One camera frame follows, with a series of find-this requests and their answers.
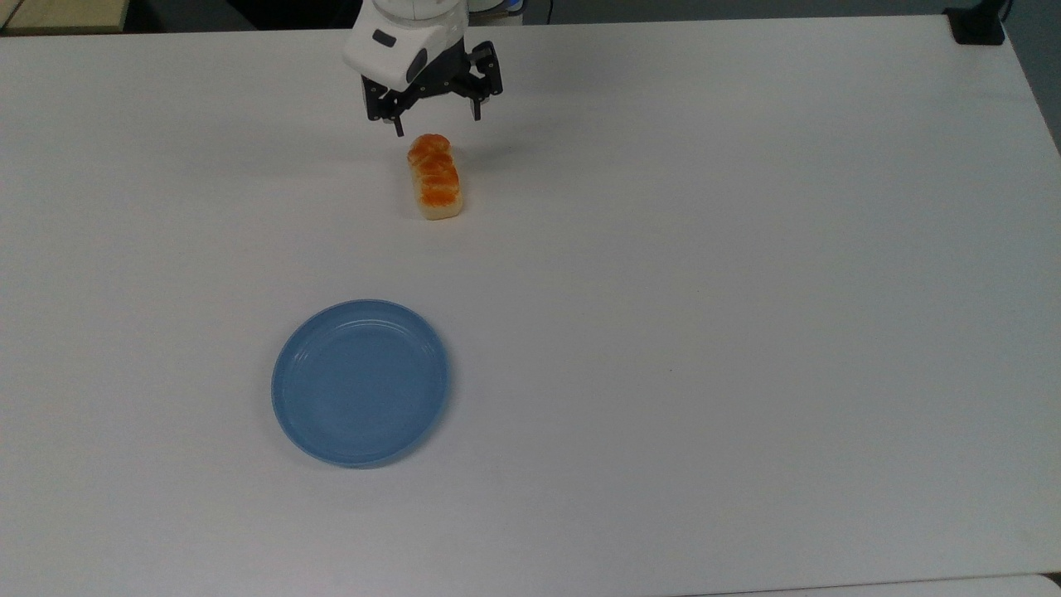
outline bread loaf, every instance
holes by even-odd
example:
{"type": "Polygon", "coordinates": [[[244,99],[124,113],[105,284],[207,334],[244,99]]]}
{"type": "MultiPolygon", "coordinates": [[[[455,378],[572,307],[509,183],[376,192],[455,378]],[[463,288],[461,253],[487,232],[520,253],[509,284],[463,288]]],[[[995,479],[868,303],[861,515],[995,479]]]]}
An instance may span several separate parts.
{"type": "Polygon", "coordinates": [[[452,217],[464,207],[460,178],[457,176],[450,141],[441,135],[423,135],[408,150],[417,204],[429,220],[452,217]]]}

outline black clamp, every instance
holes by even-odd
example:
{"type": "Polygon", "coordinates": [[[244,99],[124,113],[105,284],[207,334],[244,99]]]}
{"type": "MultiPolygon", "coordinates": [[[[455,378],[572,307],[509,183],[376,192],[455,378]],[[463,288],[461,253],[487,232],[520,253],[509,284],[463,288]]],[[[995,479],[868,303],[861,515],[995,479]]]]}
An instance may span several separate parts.
{"type": "Polygon", "coordinates": [[[399,137],[405,135],[401,125],[402,112],[413,107],[418,100],[456,93],[471,100],[472,116],[475,120],[481,120],[483,103],[490,95],[498,95],[503,90],[501,66],[493,42],[484,41],[475,46],[469,54],[465,52],[464,38],[416,73],[404,91],[388,89],[364,76],[361,80],[365,87],[365,109],[368,119],[394,123],[399,137]],[[471,72],[473,65],[481,75],[471,72]]]}

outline white tabletop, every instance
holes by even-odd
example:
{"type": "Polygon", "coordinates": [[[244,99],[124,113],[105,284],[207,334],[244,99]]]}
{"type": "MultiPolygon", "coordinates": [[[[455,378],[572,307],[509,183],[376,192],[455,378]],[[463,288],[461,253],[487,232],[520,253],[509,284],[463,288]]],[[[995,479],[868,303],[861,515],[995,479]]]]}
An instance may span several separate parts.
{"type": "Polygon", "coordinates": [[[942,17],[499,28],[467,196],[342,31],[0,39],[0,593],[663,596],[1061,568],[1061,160],[942,17]],[[359,297],[452,402],[393,466],[269,403],[359,297]]]}

